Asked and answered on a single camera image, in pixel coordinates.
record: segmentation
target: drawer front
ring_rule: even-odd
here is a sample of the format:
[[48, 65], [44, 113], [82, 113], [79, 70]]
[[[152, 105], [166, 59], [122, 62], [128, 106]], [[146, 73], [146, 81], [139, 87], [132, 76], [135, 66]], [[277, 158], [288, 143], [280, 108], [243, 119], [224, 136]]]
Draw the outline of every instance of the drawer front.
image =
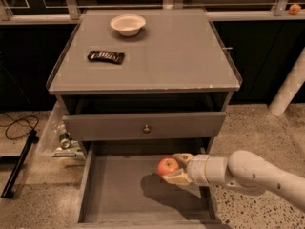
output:
[[63, 117], [72, 138], [82, 141], [217, 136], [224, 112], [89, 114]]

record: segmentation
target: cabinet door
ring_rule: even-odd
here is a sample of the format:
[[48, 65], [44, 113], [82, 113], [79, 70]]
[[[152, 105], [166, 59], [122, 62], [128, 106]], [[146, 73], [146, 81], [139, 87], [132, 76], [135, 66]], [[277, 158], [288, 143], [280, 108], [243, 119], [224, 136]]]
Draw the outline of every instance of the cabinet door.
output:
[[1, 111], [51, 110], [46, 82], [74, 25], [0, 27]]
[[[231, 103], [270, 103], [305, 46], [305, 22], [215, 22], [215, 26], [226, 47], [233, 47], [231, 56], [243, 78]], [[295, 101], [304, 102], [303, 95]]]
[[252, 94], [255, 81], [266, 61], [280, 31], [277, 22], [214, 22], [226, 47], [232, 47], [231, 57], [243, 83], [234, 93], [231, 102], [259, 102], [259, 95]]

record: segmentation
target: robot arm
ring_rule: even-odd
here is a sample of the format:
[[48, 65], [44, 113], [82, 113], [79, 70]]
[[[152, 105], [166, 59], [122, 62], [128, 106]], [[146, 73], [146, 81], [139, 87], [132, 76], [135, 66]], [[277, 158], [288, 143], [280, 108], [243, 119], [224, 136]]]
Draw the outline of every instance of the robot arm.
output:
[[266, 190], [305, 212], [305, 178], [285, 172], [260, 156], [236, 151], [227, 157], [176, 154], [186, 168], [163, 176], [169, 183], [198, 186], [221, 185], [250, 195]]

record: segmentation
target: apple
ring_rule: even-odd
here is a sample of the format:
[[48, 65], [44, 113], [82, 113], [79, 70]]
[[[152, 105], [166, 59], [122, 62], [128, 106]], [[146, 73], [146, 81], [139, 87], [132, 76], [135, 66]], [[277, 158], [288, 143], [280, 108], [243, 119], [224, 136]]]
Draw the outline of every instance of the apple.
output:
[[164, 157], [158, 163], [158, 174], [163, 177], [166, 174], [179, 170], [179, 164], [173, 157]]
[[300, 10], [301, 10], [301, 7], [298, 4], [292, 4], [289, 7], [288, 13], [290, 15], [297, 15], [300, 12]]

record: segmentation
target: terrazzo floor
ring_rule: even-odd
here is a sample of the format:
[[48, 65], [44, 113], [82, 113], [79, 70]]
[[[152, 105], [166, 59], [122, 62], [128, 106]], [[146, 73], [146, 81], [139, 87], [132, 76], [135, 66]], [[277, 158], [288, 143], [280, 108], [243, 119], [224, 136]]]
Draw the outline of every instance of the terrazzo floor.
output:
[[[271, 115], [266, 105], [229, 105], [227, 113], [213, 142], [212, 156], [248, 150], [305, 177], [304, 104], [292, 104], [281, 117]], [[51, 112], [8, 113], [13, 119], [25, 115], [39, 118], [36, 130], [41, 137]], [[0, 126], [10, 123], [11, 119], [0, 114]], [[10, 129], [10, 135], [25, 132], [23, 125]], [[5, 130], [0, 127], [0, 156], [19, 154], [26, 138], [7, 140]], [[0, 228], [66, 228], [75, 223], [84, 159], [52, 158], [56, 144], [44, 145], [49, 146], [38, 143], [31, 147], [13, 187], [13, 199], [0, 198]], [[0, 166], [0, 191], [10, 171], [11, 167]], [[230, 228], [305, 228], [305, 213], [270, 192], [254, 197], [214, 186], [213, 195], [217, 216]]]

